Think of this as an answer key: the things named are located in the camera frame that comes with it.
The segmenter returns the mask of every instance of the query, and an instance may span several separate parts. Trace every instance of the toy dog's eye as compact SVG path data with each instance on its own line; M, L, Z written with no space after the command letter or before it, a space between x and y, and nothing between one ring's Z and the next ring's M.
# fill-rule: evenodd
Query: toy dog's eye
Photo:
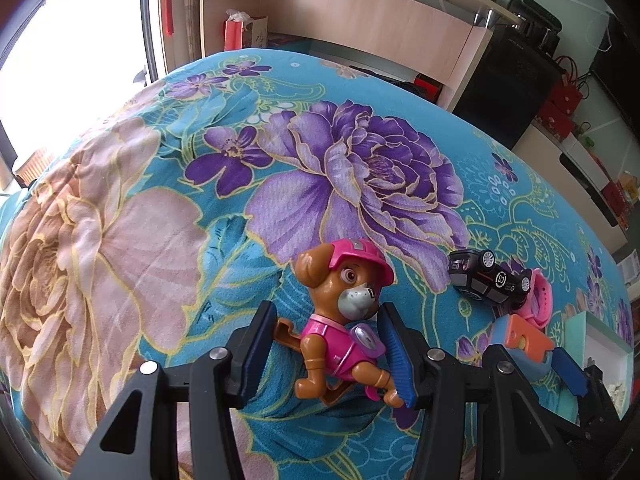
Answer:
M355 283L356 280L358 279L358 277L356 276L355 271L353 269L350 269L349 267L347 267L346 269L342 270L342 272L340 273L340 278L345 283L349 283L350 285Z

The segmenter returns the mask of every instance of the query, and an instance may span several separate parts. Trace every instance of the mint green box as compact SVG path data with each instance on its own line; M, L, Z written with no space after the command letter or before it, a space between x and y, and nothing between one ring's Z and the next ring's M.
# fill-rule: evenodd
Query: mint green box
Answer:
M605 386L617 383L625 385L624 415L633 388L634 351L631 346L591 312L581 312L564 323L564 349L583 369L588 366L589 358L594 359L596 366L602 370ZM562 386L560 391L557 413L571 422L577 419L578 401L566 386Z

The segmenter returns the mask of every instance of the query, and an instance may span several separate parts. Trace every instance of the blue bedspread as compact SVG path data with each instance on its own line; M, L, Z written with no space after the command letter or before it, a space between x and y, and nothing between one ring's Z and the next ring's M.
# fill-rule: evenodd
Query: blue bedspread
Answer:
M358 71L282 51L227 52L154 83L87 132L31 189L2 242L0 368L36 446L69 471L144 360L194 360L260 300L301 330L300 251L369 237L383 291L432 346L478 364L494 320L451 286L447 255L491 248L552 282L547 329L589 310L631 341L626 290L575 211L484 133ZM292 394L299 354L273 346L234 414L247 478L405 478L421 416L354 388L338 405ZM535 385L555 408L560 384ZM180 465L190 476L186 410ZM463 476L472 478L468 410Z

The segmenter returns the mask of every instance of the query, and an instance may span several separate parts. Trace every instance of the red tassel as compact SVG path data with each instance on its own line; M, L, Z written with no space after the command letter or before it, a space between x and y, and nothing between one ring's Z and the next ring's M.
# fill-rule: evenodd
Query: red tassel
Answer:
M174 11L171 6L171 0L164 0L164 28L168 36L174 34Z

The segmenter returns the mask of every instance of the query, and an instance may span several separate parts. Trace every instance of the pink helmet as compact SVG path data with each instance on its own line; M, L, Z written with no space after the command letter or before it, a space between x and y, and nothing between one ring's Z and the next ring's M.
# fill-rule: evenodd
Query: pink helmet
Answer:
M394 282L394 270L386 262L384 254L375 246L375 244L367 239L351 240L350 238L342 238L331 242L334 246L334 255L329 262L329 268L335 269L345 256L355 256L356 258L364 258L382 266L382 283L381 286L391 285Z

